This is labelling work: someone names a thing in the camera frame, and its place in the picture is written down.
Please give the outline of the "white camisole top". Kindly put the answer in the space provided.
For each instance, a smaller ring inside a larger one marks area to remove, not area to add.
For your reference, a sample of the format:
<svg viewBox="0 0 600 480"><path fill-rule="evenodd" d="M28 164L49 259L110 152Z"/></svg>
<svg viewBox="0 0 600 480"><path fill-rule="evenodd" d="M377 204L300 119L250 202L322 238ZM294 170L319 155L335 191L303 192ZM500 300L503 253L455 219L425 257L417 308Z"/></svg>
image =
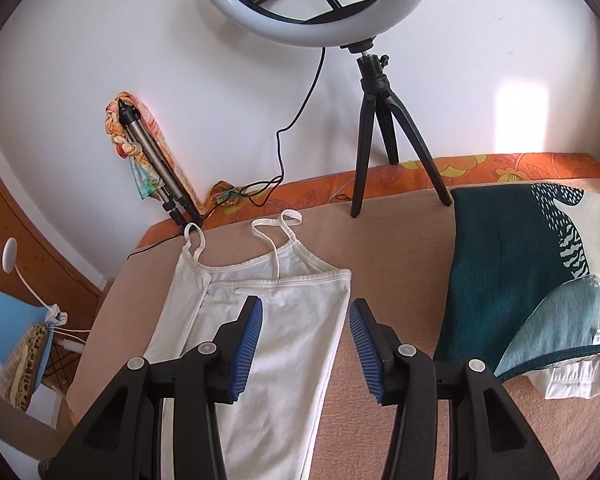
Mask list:
<svg viewBox="0 0 600 480"><path fill-rule="evenodd" d="M229 266L200 257L204 232L190 224L160 318L144 353L149 363L182 356L238 318L250 296L263 321L246 388L216 409L231 479L305 479L311 468L332 367L350 298L351 273L301 243L299 211L251 223L271 249Z"/></svg>

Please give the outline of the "colourful patterned scarf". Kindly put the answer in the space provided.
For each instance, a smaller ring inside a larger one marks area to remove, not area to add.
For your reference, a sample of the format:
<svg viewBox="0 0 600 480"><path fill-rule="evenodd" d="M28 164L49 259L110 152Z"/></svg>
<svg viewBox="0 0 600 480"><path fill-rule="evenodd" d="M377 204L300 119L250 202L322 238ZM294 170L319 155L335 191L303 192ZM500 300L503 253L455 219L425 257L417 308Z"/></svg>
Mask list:
<svg viewBox="0 0 600 480"><path fill-rule="evenodd" d="M125 104L133 105L140 112L140 118L142 118L143 125L148 130L151 139L157 143L161 153L166 156L166 164L174 171L175 177L180 180L196 208L202 211L204 202L198 198L186 177L186 173L172 155L154 115L134 94L123 91L118 93L105 108L105 131L111 143L114 144L117 154L130 162L132 175L140 197L143 200L148 197L158 200L158 189L166 188L166 182L159 176L158 171L151 167L140 142L133 140L132 136L123 128L119 118L119 100L125 102Z"/></svg>

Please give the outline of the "folded silver tripod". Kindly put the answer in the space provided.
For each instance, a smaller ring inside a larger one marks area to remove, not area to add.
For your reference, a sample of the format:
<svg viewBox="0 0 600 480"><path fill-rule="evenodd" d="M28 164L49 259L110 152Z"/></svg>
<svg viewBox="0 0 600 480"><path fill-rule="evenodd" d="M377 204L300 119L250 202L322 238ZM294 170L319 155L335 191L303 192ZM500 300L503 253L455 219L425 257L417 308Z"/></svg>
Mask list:
<svg viewBox="0 0 600 480"><path fill-rule="evenodd" d="M154 189L151 195L160 200L164 211L181 228L189 222L202 226L202 217L192 196L178 180L157 141L149 133L140 111L133 104L118 99L118 117L123 130L132 141L132 147L138 148L157 175L151 185Z"/></svg>

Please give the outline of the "dark green patterned folded garment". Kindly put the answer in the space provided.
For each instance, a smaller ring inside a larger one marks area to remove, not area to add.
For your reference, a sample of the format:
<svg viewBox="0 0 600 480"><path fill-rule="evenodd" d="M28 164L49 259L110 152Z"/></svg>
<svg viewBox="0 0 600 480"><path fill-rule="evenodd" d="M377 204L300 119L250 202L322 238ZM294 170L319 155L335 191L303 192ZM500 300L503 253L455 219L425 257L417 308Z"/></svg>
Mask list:
<svg viewBox="0 0 600 480"><path fill-rule="evenodd" d="M456 188L434 357L503 382L600 356L600 194L557 183Z"/></svg>

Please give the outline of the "white desk lamp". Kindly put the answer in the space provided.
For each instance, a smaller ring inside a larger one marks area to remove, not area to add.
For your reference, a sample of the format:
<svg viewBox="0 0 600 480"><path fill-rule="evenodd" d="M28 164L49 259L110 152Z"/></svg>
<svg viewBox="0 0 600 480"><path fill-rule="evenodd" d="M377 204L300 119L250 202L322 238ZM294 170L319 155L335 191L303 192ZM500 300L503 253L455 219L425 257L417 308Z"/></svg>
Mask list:
<svg viewBox="0 0 600 480"><path fill-rule="evenodd" d="M69 321L67 312L61 310L58 304L48 304L34 290L24 277L17 263L18 257L18 242L15 237L9 237L2 250L1 263L3 271L7 274L15 273L20 282L30 292L30 294L38 300L42 308L46 310L45 323L52 328L52 333L59 337L58 341L62 348L69 352L82 354L85 349L86 340L80 337L80 334L89 334L90 330L70 330L65 328Z"/></svg>

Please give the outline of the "white folded shirt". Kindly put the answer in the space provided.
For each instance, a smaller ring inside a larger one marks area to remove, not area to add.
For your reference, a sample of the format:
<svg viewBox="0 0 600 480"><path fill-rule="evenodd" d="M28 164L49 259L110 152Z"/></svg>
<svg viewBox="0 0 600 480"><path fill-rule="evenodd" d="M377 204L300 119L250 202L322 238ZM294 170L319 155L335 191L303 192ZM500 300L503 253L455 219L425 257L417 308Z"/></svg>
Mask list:
<svg viewBox="0 0 600 480"><path fill-rule="evenodd" d="M532 370L526 376L546 400L600 396L600 353Z"/></svg>

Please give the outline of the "blue chair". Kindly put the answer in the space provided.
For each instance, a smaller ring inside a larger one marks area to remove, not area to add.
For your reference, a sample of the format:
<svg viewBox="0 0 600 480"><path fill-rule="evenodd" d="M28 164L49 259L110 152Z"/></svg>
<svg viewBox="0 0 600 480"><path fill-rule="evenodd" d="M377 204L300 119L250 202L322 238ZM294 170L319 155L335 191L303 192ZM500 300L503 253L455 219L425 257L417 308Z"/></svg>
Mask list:
<svg viewBox="0 0 600 480"><path fill-rule="evenodd" d="M0 292L0 363L7 358L30 325L44 323L46 310Z"/></svg>

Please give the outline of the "wooden wardrobe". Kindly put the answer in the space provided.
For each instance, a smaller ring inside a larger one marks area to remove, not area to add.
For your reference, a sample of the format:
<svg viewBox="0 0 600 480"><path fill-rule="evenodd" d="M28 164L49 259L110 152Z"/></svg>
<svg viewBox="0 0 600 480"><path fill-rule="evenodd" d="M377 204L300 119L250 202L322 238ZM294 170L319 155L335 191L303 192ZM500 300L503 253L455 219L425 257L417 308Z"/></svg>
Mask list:
<svg viewBox="0 0 600 480"><path fill-rule="evenodd" d="M17 263L28 283L48 304L58 304L73 314L94 313L99 292L86 278L50 246L16 204L0 178L0 290L18 299L38 304L15 273L3 271L1 256L9 237L18 242Z"/></svg>

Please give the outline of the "orange floral bed sheet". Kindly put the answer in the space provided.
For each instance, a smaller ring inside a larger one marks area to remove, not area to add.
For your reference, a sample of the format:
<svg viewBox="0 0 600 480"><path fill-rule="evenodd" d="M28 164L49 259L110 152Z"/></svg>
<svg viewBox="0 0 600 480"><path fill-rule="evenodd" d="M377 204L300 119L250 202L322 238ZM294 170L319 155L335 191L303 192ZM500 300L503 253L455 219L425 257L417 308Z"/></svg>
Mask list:
<svg viewBox="0 0 600 480"><path fill-rule="evenodd" d="M556 181L574 185L592 180L600 191L600 164L589 154L490 154L438 158L436 165L448 188L468 185ZM305 210L347 203L352 197L351 171L284 184L259 208L242 198L212 212L204 222L211 230L229 224L274 216L285 209ZM365 196L378 198L430 190L432 184L419 162L368 170Z"/></svg>

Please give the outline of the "black mini tripod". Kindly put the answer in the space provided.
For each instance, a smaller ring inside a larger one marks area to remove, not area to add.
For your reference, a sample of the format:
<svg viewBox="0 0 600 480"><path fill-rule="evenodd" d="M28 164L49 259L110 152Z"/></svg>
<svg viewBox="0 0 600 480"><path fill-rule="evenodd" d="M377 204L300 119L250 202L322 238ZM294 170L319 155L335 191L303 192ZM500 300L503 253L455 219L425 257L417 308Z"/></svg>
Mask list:
<svg viewBox="0 0 600 480"><path fill-rule="evenodd" d="M388 76L384 72L384 68L389 63L388 55L378 56L370 53L374 41L375 38L372 37L342 46L351 54L358 54L356 62L360 70L363 90L350 216L356 218L362 211L375 124L378 125L384 141L389 164L391 166L399 165L399 149L394 122L398 122L407 140L410 141L440 202L444 206L451 206L452 197L424 138L405 105L391 89Z"/></svg>

